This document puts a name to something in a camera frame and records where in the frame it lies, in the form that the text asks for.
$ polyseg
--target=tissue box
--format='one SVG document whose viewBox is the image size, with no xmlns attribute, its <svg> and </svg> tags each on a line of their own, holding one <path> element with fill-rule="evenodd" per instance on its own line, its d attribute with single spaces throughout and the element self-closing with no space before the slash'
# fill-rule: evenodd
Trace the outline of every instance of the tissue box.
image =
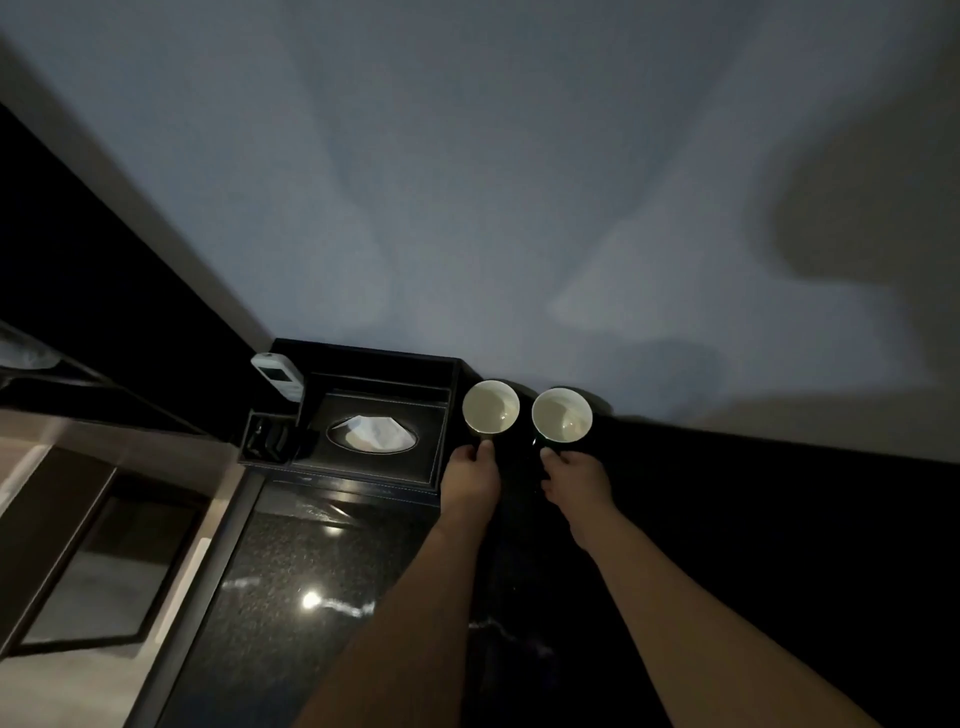
<svg viewBox="0 0 960 728">
<path fill-rule="evenodd" d="M 448 390 L 313 375 L 300 411 L 300 451 L 294 464 L 408 488 L 434 487 L 446 423 Z M 351 449 L 333 430 L 356 416 L 389 417 L 417 442 L 401 452 Z"/>
</svg>

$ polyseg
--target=tissue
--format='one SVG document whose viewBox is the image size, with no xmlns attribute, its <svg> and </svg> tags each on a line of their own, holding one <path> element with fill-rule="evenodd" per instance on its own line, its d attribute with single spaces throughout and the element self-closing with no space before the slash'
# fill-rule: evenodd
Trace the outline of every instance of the tissue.
<svg viewBox="0 0 960 728">
<path fill-rule="evenodd" d="M 403 452 L 417 443 L 414 433 L 392 417 L 357 415 L 333 426 L 330 434 L 333 433 L 341 436 L 331 437 L 333 442 L 361 452 Z"/>
</svg>

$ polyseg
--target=remote display screen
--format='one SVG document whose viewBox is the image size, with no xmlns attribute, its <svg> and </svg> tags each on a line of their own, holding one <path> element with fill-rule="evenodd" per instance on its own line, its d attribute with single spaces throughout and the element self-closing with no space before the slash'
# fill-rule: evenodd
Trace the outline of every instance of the remote display screen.
<svg viewBox="0 0 960 728">
<path fill-rule="evenodd" d="M 260 367 L 260 371 L 267 376 L 267 379 L 272 379 L 273 381 L 292 381 L 282 369 L 274 369 L 273 367 Z"/>
</svg>

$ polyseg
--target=black countertop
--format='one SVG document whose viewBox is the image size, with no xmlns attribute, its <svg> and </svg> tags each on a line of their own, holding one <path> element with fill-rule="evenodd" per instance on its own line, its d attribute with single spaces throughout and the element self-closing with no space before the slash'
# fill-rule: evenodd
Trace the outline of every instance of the black countertop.
<svg viewBox="0 0 960 728">
<path fill-rule="evenodd" d="M 589 437 L 620 508 L 703 586 L 887 728 L 932 710 L 916 696 L 937 680 L 924 642 L 946 624 L 931 605 L 947 604 L 955 467 L 609 418 Z M 526 433 L 497 445 L 504 489 L 478 562 L 468 723 L 668 724 L 599 574 L 539 492 Z M 155 667 L 176 670 L 173 688 L 152 673 L 138 701 L 162 708 L 160 725 L 289 725 L 437 517 L 277 480 L 243 488 L 255 506 L 231 506 L 234 539 L 218 535 L 227 554 L 198 577 L 207 598 L 192 590 L 194 615 Z M 128 724 L 155 724 L 149 712 Z"/>
</svg>

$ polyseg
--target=mug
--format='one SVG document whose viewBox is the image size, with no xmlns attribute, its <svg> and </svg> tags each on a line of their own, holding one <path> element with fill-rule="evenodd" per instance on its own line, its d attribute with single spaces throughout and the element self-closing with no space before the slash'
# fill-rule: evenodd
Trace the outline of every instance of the mug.
<svg viewBox="0 0 960 728">
<path fill-rule="evenodd" d="M 593 426 L 593 410 L 583 395 L 565 387 L 548 389 L 531 411 L 538 447 L 556 448 L 582 439 Z"/>
<path fill-rule="evenodd" d="M 497 379 L 484 379 L 464 397 L 464 419 L 481 440 L 506 432 L 520 415 L 520 397 L 514 388 Z"/>
</svg>

